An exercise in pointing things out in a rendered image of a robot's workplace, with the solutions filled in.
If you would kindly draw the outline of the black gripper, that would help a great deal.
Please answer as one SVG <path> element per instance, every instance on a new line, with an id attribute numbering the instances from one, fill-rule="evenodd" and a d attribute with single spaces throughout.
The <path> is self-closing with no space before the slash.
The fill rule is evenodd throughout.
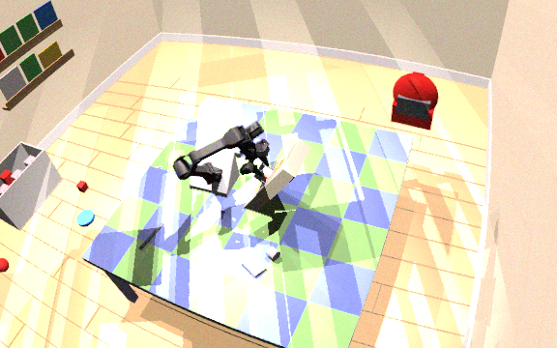
<path id="1" fill-rule="evenodd" d="M 243 153 L 243 155 L 245 156 L 245 160 L 248 160 L 248 163 L 244 163 L 242 164 L 241 168 L 239 169 L 239 172 L 241 173 L 241 175 L 246 175 L 246 174 L 250 174 L 250 173 L 254 173 L 260 177 L 263 177 L 262 173 L 259 171 L 259 169 L 257 168 L 257 165 L 254 165 L 254 160 L 255 158 L 252 156 L 251 152 L 250 152 L 250 148 L 253 149 L 253 145 L 252 142 L 249 142 L 249 145 L 246 146 L 243 149 L 239 149 L 239 153 Z M 267 157 L 258 157 L 265 165 L 269 166 Z"/>

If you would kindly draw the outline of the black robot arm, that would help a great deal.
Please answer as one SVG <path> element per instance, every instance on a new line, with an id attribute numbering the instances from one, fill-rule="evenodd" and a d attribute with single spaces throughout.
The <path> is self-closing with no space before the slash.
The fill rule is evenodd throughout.
<path id="1" fill-rule="evenodd" d="M 213 182 L 220 181 L 223 170 L 214 167 L 210 161 L 203 162 L 198 165 L 202 160 L 224 150 L 239 148 L 243 149 L 249 145 L 249 142 L 263 133 L 264 130 L 258 121 L 250 124 L 246 128 L 244 126 L 237 126 L 230 129 L 223 137 L 202 147 L 199 150 L 194 150 L 188 153 L 192 164 L 189 164 L 184 157 L 180 156 L 173 161 L 173 170 L 178 176 L 179 180 L 187 180 L 190 176 L 202 177 L 207 185 Z M 250 148 L 252 156 L 257 159 L 258 157 L 267 157 L 270 151 L 269 143 L 265 138 L 262 138 L 258 144 L 252 143 L 253 149 Z"/>

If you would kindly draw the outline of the grey flat bar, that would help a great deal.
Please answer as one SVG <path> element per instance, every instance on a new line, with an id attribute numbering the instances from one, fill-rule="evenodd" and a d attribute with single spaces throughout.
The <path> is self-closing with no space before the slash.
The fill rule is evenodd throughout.
<path id="1" fill-rule="evenodd" d="M 145 242 L 139 247 L 139 249 L 143 249 L 143 247 L 152 239 L 153 236 L 157 234 L 157 232 L 163 227 L 163 224 L 159 225 L 156 230 L 146 239 Z"/>

